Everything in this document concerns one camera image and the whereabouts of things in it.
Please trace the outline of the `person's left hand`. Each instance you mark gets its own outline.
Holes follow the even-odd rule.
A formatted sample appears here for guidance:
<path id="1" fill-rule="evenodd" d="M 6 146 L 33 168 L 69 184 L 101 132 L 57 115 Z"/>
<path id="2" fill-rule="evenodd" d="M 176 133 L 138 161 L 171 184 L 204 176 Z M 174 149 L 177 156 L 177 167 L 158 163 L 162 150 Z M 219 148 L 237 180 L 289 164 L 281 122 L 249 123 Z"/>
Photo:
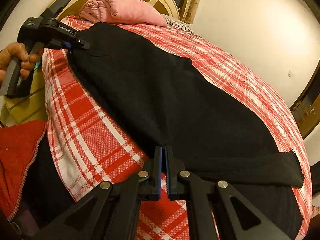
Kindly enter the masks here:
<path id="1" fill-rule="evenodd" d="M 20 77 L 25 80 L 30 71 L 34 68 L 35 63 L 40 59 L 43 54 L 43 49 L 40 49 L 35 54 L 28 54 L 25 45 L 22 43 L 10 43 L 0 53 L 0 83 L 2 85 L 3 80 L 7 73 L 8 65 L 13 57 L 17 57 L 21 60 Z"/>

